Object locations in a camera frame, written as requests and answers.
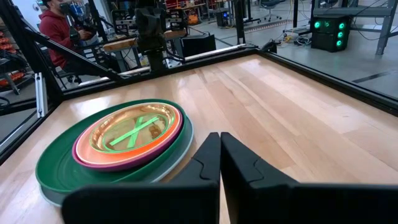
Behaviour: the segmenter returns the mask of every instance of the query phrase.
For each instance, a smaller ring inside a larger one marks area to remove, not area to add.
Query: person
[[[42,34],[50,37],[51,40],[56,43],[78,52],[74,44],[69,38],[69,25],[61,10],[61,3],[66,2],[64,0],[43,0],[43,3],[48,7],[40,17],[39,30]],[[85,30],[78,31],[81,40],[91,39],[93,34]],[[65,72],[75,72],[80,67],[79,64],[68,60],[63,54],[58,53],[54,50],[49,49],[49,54],[52,63],[56,67],[61,67]]]

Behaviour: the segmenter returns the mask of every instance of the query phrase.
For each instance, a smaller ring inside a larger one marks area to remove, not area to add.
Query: wooden table
[[[187,34],[187,31],[185,29],[179,30],[179,31],[168,30],[168,31],[164,32],[164,37],[165,37],[165,40],[175,40],[175,39],[179,39],[181,37],[184,37],[186,34]],[[104,45],[104,50],[106,52],[109,52],[109,53],[113,52],[113,53],[116,54],[116,59],[118,60],[119,67],[121,68],[122,72],[126,72],[127,71],[127,68],[126,68],[126,66],[124,64],[124,59],[127,57],[128,53],[126,53],[126,56],[123,56],[123,54],[121,52],[123,50],[129,50],[130,48],[132,48],[132,51],[134,53],[134,57],[136,59],[138,68],[141,68],[141,63],[140,63],[140,60],[139,60],[138,51],[136,49],[136,47],[138,47],[137,41],[138,41],[138,38],[135,37],[135,38],[126,39],[126,40],[120,40],[120,41],[117,41],[117,42],[113,42],[113,43],[109,43],[109,44],[105,44]],[[178,54],[180,56],[183,56],[182,55],[183,53],[182,53],[181,42],[180,41],[174,41],[174,44],[175,44],[175,46],[177,48]]]
[[[251,55],[63,102],[0,167],[0,223],[61,223],[39,193],[43,150],[83,118],[131,100],[177,102],[195,137],[177,174],[212,131],[228,131],[301,182],[398,183],[398,118]],[[221,188],[220,223],[229,223]]]

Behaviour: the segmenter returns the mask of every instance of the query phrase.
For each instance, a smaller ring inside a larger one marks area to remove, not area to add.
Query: plate
[[[177,113],[175,107],[164,103],[129,106],[96,123],[90,133],[90,145],[104,153],[150,148],[160,143],[161,136],[170,134]]]
[[[155,99],[123,103],[95,113],[66,130],[46,148],[36,165],[36,178],[40,185],[55,192],[69,193],[87,184],[154,181],[170,172],[169,169],[176,165],[176,157],[184,155],[192,141],[192,124],[186,116],[181,134],[172,145],[143,166],[120,172],[98,172],[79,165],[72,158],[72,146],[76,138],[95,121],[127,106],[149,102],[170,104],[185,116],[178,104]]]
[[[95,132],[96,126],[101,126],[103,123],[109,121],[108,118],[104,118],[96,122],[94,125],[90,126],[81,135],[81,137],[78,138],[77,143],[73,147],[73,153],[76,153],[76,157],[74,158],[76,159],[77,163],[80,163],[83,166],[87,164],[87,165],[108,167],[109,170],[120,170],[120,169],[127,169],[130,167],[134,167],[139,164],[143,164],[149,161],[150,159],[153,159],[155,156],[159,155],[161,152],[167,149],[172,143],[172,141],[177,137],[183,119],[179,110],[176,109],[174,106],[167,104],[157,104],[157,105],[167,106],[170,110],[174,111],[173,113],[175,113],[176,115],[175,119],[170,119],[173,122],[169,131],[167,131],[165,134],[161,135],[159,138],[150,142],[149,144],[142,146],[140,148],[136,148],[135,150],[132,151],[112,153],[112,154],[98,152],[96,150],[93,150],[93,148],[91,148],[90,146],[90,136],[91,136],[90,133]],[[131,110],[135,110],[134,107],[127,108],[127,111]],[[124,114],[124,111],[125,110],[119,110],[112,114]]]
[[[163,177],[165,177],[175,166],[183,159],[186,155],[191,142],[193,140],[193,126],[189,118],[185,118],[185,123],[187,124],[184,131],[181,132],[182,141],[179,145],[175,145],[175,150],[170,153],[168,159],[163,163],[160,163],[159,166],[154,169],[152,172],[145,175],[145,177],[141,180],[143,182],[158,182]],[[40,186],[40,193],[42,194],[43,198],[52,205],[56,207],[61,207],[63,199],[72,191],[69,192],[58,192],[52,189],[48,189],[43,185]]]

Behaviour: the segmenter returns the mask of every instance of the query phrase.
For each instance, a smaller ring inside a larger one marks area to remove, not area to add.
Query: gray floor
[[[377,0],[360,1],[360,5],[368,6]],[[373,4],[378,6],[384,3],[383,1]],[[285,1],[276,5],[272,10],[273,14],[282,16],[282,19],[292,19],[292,8],[290,2]],[[268,10],[260,9],[258,6],[252,6],[252,17],[262,18]],[[304,0],[299,2],[298,26],[305,26],[308,24],[310,17],[310,1]],[[383,19],[377,19],[378,24],[382,24]],[[373,24],[376,22],[374,18],[358,18],[356,24]],[[256,26],[257,23],[247,24],[247,26]],[[393,26],[398,26],[397,17],[394,19]],[[228,47],[229,45],[236,45],[236,29],[220,29],[216,23],[209,24],[206,20],[196,26],[194,29],[200,32],[210,32],[216,36],[216,45],[218,48]],[[263,46],[270,39],[278,39],[281,37],[282,31],[291,29],[292,24],[281,25],[269,29],[255,30],[246,33],[246,41],[258,46]],[[378,33],[361,32],[368,39],[376,39],[379,37]],[[278,54],[293,60],[295,62],[306,65],[310,68],[327,73],[334,77],[352,82],[359,78],[369,77],[382,72],[390,72],[398,70],[398,37],[391,37],[385,48],[384,55],[375,55],[377,40],[366,40],[358,31],[351,31],[349,35],[348,47],[341,52],[329,53],[324,50],[311,49],[310,46],[297,47],[294,44],[284,44],[278,48]],[[387,96],[398,99],[398,73],[392,72],[380,78],[375,78],[365,82],[357,83],[357,85],[368,88],[372,91],[383,93]]]
[[[26,120],[35,111],[36,109],[31,109],[0,116],[0,153],[37,120],[36,115]]]

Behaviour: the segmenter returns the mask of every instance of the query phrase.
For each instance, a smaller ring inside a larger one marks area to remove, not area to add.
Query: workbench
[[[178,103],[195,130],[163,181],[210,132],[226,131],[300,182],[398,184],[398,118],[250,55],[64,101],[0,167],[0,223],[62,223],[35,177],[44,149],[89,115],[146,98]],[[229,223],[222,186],[220,194],[220,223]]]
[[[165,40],[166,41],[172,40],[174,42],[177,53],[180,56],[182,56],[182,46],[181,46],[180,38],[185,37],[186,34],[187,34],[187,31],[185,29],[180,30],[180,31],[168,30],[164,33]],[[142,65],[140,63],[138,51],[137,51],[137,47],[138,47],[137,41],[138,41],[138,38],[135,37],[135,38],[127,39],[127,40],[120,40],[117,42],[105,44],[104,51],[106,51],[108,53],[115,53],[116,59],[118,60],[118,64],[119,64],[121,71],[126,72],[127,68],[124,64],[125,57],[123,57],[122,51],[132,49],[132,51],[134,53],[134,57],[137,62],[137,67],[141,68]]]

